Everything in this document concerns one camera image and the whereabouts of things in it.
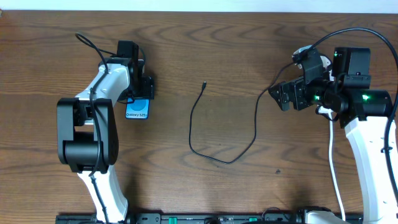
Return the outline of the blue Galaxy smartphone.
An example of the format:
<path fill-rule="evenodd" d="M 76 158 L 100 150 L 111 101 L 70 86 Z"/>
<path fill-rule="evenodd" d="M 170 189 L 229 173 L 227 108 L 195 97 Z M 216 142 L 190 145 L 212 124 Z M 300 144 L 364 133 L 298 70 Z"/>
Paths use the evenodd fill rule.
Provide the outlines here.
<path fill-rule="evenodd" d="M 150 100 L 127 99 L 125 118 L 126 119 L 147 119 L 149 117 Z"/>

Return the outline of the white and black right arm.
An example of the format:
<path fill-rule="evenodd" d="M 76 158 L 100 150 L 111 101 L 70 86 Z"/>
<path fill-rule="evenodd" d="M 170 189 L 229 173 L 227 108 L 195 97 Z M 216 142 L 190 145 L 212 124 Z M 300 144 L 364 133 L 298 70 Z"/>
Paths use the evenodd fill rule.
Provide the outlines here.
<path fill-rule="evenodd" d="M 302 76 L 269 89 L 280 109 L 317 106 L 336 113 L 352 148 L 363 197 L 364 223 L 397 223 L 397 201 L 388 171 L 397 173 L 396 126 L 389 124 L 392 100 L 372 90 L 369 48 L 337 47 L 333 60 L 310 46 L 296 50 Z"/>

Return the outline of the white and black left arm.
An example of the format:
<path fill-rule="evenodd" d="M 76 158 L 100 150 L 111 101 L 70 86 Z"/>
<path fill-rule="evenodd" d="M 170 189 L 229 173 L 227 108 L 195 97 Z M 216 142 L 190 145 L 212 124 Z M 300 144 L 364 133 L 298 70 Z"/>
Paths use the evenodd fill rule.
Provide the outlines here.
<path fill-rule="evenodd" d="M 154 99 L 154 80 L 144 74 L 142 51 L 131 40 L 120 40 L 116 53 L 102 57 L 93 81 L 73 98 L 57 103 L 58 158 L 85 183 L 96 213 L 88 218 L 57 218 L 65 223 L 132 223 L 115 163 L 119 139 L 114 115 L 117 103 L 126 119 L 147 119 Z"/>

